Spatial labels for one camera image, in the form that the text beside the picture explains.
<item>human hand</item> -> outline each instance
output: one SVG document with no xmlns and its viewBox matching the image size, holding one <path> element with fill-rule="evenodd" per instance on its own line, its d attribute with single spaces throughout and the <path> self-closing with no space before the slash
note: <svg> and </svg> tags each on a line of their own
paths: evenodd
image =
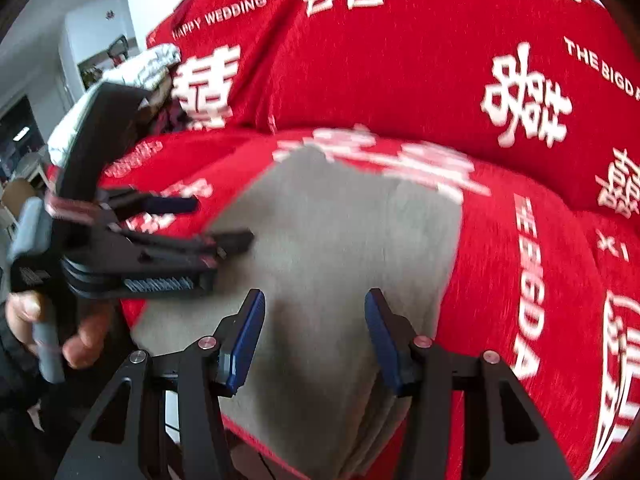
<svg viewBox="0 0 640 480">
<path fill-rule="evenodd" d="M 6 322 L 15 338 L 33 354 L 37 346 L 33 341 L 31 324 L 42 320 L 45 301 L 37 292 L 9 294 L 4 307 Z M 102 352 L 104 338 L 111 325 L 111 303 L 96 302 L 92 314 L 84 318 L 78 333 L 62 345 L 62 355 L 72 368 L 87 368 L 94 364 Z"/>
</svg>

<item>gray towel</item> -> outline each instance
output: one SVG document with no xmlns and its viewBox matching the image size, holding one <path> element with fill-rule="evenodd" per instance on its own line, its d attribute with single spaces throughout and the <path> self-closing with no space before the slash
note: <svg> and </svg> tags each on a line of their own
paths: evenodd
<svg viewBox="0 0 640 480">
<path fill-rule="evenodd" d="M 294 152 L 210 227 L 249 227 L 250 253 L 221 267 L 210 297 L 150 302 L 134 338 L 153 354 L 181 350 L 260 288 L 267 312 L 254 361 L 222 412 L 312 480 L 349 476 L 370 464 L 407 406 L 376 381 L 364 297 L 381 288 L 433 335 L 461 212 L 423 186 L 328 163 L 313 148 Z"/>
</svg>

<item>metal screw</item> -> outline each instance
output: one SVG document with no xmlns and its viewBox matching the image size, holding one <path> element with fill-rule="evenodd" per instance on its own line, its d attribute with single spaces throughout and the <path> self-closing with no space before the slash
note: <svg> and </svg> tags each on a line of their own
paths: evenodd
<svg viewBox="0 0 640 480">
<path fill-rule="evenodd" d="M 209 350 L 217 344 L 216 338 L 210 335 L 206 335 L 198 341 L 198 346 L 203 350 Z"/>
<path fill-rule="evenodd" d="M 136 350 L 129 355 L 129 361 L 137 365 L 146 359 L 146 352 L 144 350 Z"/>
<path fill-rule="evenodd" d="M 491 365 L 497 365 L 500 362 L 500 356 L 494 350 L 487 350 L 482 354 L 482 358 Z"/>
<path fill-rule="evenodd" d="M 432 344 L 433 339 L 425 335 L 417 335 L 416 337 L 414 337 L 414 345 L 416 345 L 418 348 L 431 348 Z"/>
</svg>

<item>red bedspread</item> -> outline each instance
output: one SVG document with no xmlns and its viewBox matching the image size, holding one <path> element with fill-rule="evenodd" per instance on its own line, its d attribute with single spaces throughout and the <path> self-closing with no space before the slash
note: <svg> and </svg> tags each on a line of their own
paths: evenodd
<svg viewBox="0 0 640 480">
<path fill-rule="evenodd" d="M 137 157 L 136 163 L 115 164 L 103 184 L 134 182 L 143 190 L 199 197 L 193 215 L 128 221 L 146 232 L 188 236 L 271 164 L 304 145 L 322 150 L 328 160 L 430 186 L 462 203 L 458 256 L 437 340 L 466 354 L 498 351 L 542 412 L 575 475 L 601 465 L 640 400 L 634 381 L 640 370 L 640 240 L 616 218 L 574 213 L 529 177 L 430 143 L 325 128 L 274 136 L 229 128 L 222 134 L 150 137 L 123 159 Z M 141 157 L 148 146 L 155 150 Z M 209 151 L 211 163 L 195 155 L 200 150 Z M 124 308 L 133 324 L 144 302 L 126 301 Z M 460 402 L 454 411 L 455 469 L 462 450 Z M 387 450 L 379 460 L 391 454 Z M 387 469 L 378 464 L 371 474 Z"/>
<path fill-rule="evenodd" d="M 604 8 L 189 0 L 148 37 L 163 42 L 180 46 L 174 97 L 203 130 L 145 139 L 103 184 L 202 208 L 133 228 L 196 234 L 303 144 L 438 189 L 463 209 L 438 341 L 500 352 L 574 474 L 602 468 L 640 402 L 640 65 Z M 125 303 L 131 324 L 143 308 Z M 370 478 L 390 477 L 398 443 Z"/>
</svg>

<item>clothing pile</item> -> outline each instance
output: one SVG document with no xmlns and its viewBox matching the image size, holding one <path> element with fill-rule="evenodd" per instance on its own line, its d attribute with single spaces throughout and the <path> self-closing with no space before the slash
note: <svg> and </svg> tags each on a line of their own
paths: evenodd
<svg viewBox="0 0 640 480">
<path fill-rule="evenodd" d="M 150 100 L 156 105 L 164 104 L 171 89 L 169 69 L 180 63 L 180 50 L 174 44 L 161 44 L 145 50 L 121 65 L 107 70 L 102 78 L 91 86 L 79 101 L 69 110 L 55 127 L 47 141 L 49 156 L 56 166 L 64 166 L 71 145 L 78 134 L 78 126 L 84 117 L 87 106 L 103 82 L 145 88 L 154 95 L 143 107 L 150 106 Z"/>
</svg>

